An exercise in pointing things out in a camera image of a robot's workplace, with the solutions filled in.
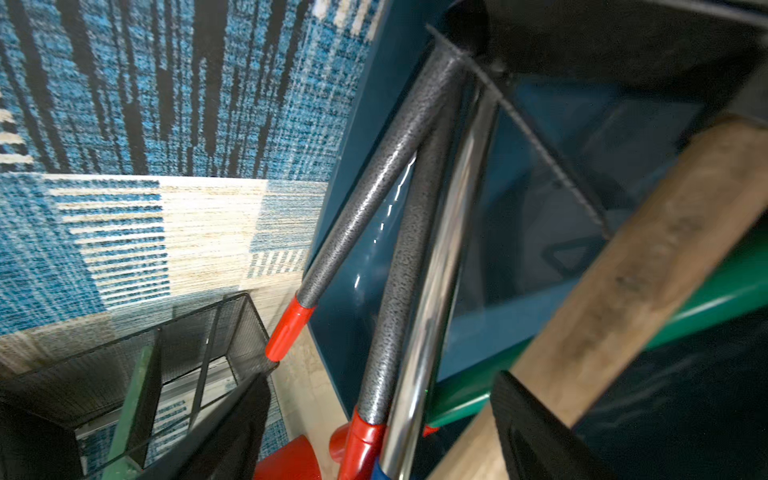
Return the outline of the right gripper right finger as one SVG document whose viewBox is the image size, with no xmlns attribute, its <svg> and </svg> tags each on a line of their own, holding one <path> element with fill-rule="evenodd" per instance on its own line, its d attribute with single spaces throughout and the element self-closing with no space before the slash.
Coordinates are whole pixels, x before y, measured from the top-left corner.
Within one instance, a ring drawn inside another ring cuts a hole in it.
<svg viewBox="0 0 768 480">
<path fill-rule="evenodd" d="M 511 479 L 616 477 L 510 372 L 495 375 L 490 405 Z"/>
</svg>

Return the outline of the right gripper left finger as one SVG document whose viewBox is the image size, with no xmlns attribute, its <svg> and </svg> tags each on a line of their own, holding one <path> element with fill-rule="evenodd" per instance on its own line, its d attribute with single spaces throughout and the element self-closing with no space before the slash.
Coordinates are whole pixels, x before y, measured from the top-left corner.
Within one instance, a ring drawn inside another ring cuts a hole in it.
<svg viewBox="0 0 768 480">
<path fill-rule="evenodd" d="M 230 393 L 142 479 L 250 479 L 271 402 L 268 375 L 252 375 Z"/>
</svg>

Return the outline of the grey hoe red grip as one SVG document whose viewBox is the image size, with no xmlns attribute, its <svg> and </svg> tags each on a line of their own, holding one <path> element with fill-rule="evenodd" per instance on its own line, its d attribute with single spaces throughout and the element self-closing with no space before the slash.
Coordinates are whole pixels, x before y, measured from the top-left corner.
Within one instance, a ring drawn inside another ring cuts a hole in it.
<svg viewBox="0 0 768 480">
<path fill-rule="evenodd" d="M 392 185 L 432 131 L 440 110 L 452 89 L 460 84 L 461 75 L 466 70 L 471 71 L 490 89 L 494 101 L 515 122 L 541 160 L 583 206 L 601 233 L 606 238 L 611 235 L 605 209 L 599 200 L 588 192 L 588 188 L 567 167 L 556 150 L 547 145 L 534 122 L 526 118 L 511 98 L 505 96 L 482 55 L 458 46 L 432 26 L 428 26 L 427 30 L 434 37 L 432 50 L 266 346 L 266 356 L 273 362 L 279 362 L 285 357 L 309 322 L 320 297 Z"/>
<path fill-rule="evenodd" d="M 461 1 L 448 39 L 515 74 L 613 80 L 633 88 L 678 81 L 758 49 L 767 9 L 756 1 Z M 486 87 L 462 73 L 417 148 L 426 212 L 398 237 L 339 475 L 365 479 L 380 454 L 413 327 L 437 219 L 469 116 Z"/>
</svg>

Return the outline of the chrome hoe blue grip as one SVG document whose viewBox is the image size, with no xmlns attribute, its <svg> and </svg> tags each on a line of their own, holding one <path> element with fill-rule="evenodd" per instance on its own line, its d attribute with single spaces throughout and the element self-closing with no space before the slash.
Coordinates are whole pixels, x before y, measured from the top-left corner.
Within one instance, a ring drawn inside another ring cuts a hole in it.
<svg viewBox="0 0 768 480">
<path fill-rule="evenodd" d="M 424 427 L 424 413 L 449 324 L 462 247 L 485 169 L 498 116 L 488 87 L 478 90 L 437 219 L 403 371 L 395 391 L 374 479 L 408 479 Z"/>
</svg>

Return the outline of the green hoe red grip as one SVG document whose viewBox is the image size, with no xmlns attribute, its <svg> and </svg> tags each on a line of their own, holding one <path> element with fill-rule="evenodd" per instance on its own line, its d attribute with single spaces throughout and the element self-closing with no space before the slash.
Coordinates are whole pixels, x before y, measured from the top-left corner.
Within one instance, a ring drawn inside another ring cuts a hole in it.
<svg viewBox="0 0 768 480">
<path fill-rule="evenodd" d="M 569 280 L 461 315 L 425 413 L 424 436 L 485 406 L 496 372 L 510 368 L 578 283 Z M 647 344 L 648 350 L 767 305 L 767 226 L 752 229 Z"/>
</svg>

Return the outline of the wooden handle dark hoe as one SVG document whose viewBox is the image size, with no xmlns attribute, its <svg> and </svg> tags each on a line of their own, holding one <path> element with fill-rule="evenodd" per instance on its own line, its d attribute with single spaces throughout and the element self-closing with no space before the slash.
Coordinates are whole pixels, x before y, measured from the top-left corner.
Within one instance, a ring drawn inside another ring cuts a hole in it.
<svg viewBox="0 0 768 480">
<path fill-rule="evenodd" d="M 760 65 L 508 372 L 571 430 L 766 207 L 767 68 Z M 511 479 L 490 402 L 432 477 Z"/>
</svg>

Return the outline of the teal plastic storage box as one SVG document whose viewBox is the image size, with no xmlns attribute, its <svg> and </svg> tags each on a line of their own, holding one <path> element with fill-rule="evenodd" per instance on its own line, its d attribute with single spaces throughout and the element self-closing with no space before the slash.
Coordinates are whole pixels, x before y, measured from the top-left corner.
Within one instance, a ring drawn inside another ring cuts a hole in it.
<svg viewBox="0 0 768 480">
<path fill-rule="evenodd" d="M 400 106 L 415 81 L 406 69 L 419 72 L 434 44 L 423 24 L 440 12 L 438 29 L 448 36 L 458 23 L 452 12 L 458 2 L 394 3 L 394 16 L 378 40 L 384 54 L 365 87 L 367 107 L 382 114 Z M 505 96 L 599 200 L 612 235 L 753 71 L 767 67 L 767 31 L 756 52 L 654 88 L 515 74 L 500 62 L 486 62 Z M 425 413 L 459 316 L 579 282 L 608 238 L 499 109 Z M 432 473 L 474 416 L 420 440 L 412 477 Z M 575 432 L 619 479 L 765 478 L 767 305 L 654 349 L 644 347 Z"/>
</svg>

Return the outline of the red pen cup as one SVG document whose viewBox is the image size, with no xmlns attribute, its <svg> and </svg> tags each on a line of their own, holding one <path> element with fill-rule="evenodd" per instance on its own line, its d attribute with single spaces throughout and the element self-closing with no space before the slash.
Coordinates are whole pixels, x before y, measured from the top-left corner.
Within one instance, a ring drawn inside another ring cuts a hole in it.
<svg viewBox="0 0 768 480">
<path fill-rule="evenodd" d="M 321 480 L 314 449 L 304 435 L 258 462 L 253 480 Z"/>
</svg>

